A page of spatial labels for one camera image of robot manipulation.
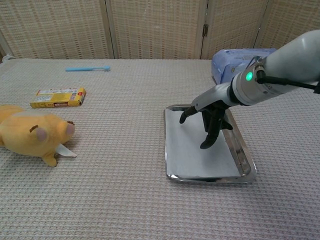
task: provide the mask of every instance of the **blue package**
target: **blue package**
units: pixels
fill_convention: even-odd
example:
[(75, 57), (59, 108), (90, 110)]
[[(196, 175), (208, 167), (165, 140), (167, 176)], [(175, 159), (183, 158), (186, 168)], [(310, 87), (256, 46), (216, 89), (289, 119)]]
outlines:
[(211, 72), (216, 84), (231, 82), (246, 69), (254, 56), (267, 57), (275, 48), (222, 49), (212, 57)]

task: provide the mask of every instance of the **yellow box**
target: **yellow box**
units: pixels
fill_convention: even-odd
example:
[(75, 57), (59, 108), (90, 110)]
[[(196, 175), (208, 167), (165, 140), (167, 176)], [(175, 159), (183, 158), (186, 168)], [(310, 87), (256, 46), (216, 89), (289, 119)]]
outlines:
[(33, 109), (80, 106), (86, 96), (84, 87), (39, 90), (30, 102)]

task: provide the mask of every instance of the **wicker panel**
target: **wicker panel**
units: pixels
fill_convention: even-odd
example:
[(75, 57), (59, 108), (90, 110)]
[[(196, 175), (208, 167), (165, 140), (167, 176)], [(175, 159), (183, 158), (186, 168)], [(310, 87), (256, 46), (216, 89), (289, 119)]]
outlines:
[(221, 49), (254, 46), (267, 0), (210, 0), (208, 35), (203, 39), (202, 59), (211, 59)]
[(0, 1), (0, 30), (17, 58), (110, 57), (99, 0)]
[(201, 4), (199, 0), (112, 0), (119, 58), (195, 58)]
[(278, 49), (316, 29), (320, 29), (320, 0), (273, 0), (263, 19), (257, 47)]

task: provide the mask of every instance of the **green led light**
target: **green led light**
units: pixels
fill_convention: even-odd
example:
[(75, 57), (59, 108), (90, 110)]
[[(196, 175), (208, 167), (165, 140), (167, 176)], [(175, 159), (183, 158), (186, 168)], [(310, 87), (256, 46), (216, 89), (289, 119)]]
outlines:
[(248, 73), (246, 74), (245, 79), (246, 79), (247, 81), (251, 81), (251, 79), (252, 79), (253, 76), (254, 76), (253, 73), (250, 71), (250, 72), (248, 72)]

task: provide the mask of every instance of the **white tag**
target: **white tag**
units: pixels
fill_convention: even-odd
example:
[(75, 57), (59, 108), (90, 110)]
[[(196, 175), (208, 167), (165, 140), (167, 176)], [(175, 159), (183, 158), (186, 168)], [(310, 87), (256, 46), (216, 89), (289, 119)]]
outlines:
[(65, 156), (65, 157), (73, 157), (73, 158), (75, 158), (77, 156), (77, 154), (73, 153), (72, 151), (70, 151), (68, 148), (66, 148), (62, 144), (59, 144), (59, 146), (55, 149), (55, 152), (57, 154)]

